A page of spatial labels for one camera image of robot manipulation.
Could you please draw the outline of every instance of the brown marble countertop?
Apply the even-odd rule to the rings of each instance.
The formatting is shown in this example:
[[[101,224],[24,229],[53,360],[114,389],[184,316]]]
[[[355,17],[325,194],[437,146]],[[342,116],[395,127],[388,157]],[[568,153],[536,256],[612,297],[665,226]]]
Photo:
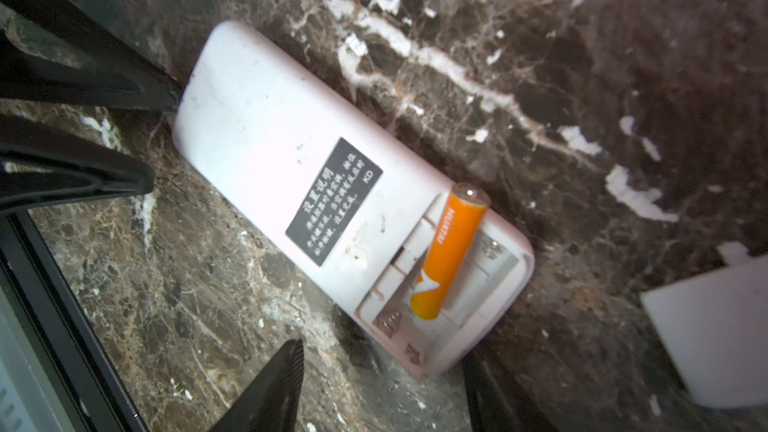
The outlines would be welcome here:
[[[72,1],[181,82],[216,24],[251,24],[487,189],[537,259],[487,341],[561,430],[768,427],[765,408],[693,404],[639,301],[723,265],[725,242],[768,251],[765,0]],[[29,50],[83,60],[6,10],[0,23]],[[157,173],[145,197],[33,213],[152,430],[207,430],[299,336],[298,430],[470,430],[461,371],[418,381],[351,327],[179,157],[172,114],[0,111]]]

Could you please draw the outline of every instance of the gray label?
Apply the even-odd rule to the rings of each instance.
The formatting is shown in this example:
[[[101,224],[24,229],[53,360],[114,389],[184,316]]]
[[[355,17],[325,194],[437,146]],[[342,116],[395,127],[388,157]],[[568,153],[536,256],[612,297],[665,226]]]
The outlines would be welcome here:
[[[360,150],[339,139],[286,235],[322,265],[381,174],[379,166]]]

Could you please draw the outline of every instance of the battery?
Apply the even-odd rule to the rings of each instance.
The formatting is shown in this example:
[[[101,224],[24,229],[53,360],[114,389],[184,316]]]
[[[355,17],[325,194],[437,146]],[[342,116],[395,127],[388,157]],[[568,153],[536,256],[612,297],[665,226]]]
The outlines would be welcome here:
[[[451,188],[411,296],[411,308],[416,316],[425,320],[437,318],[490,205],[488,194],[472,184],[461,182]]]

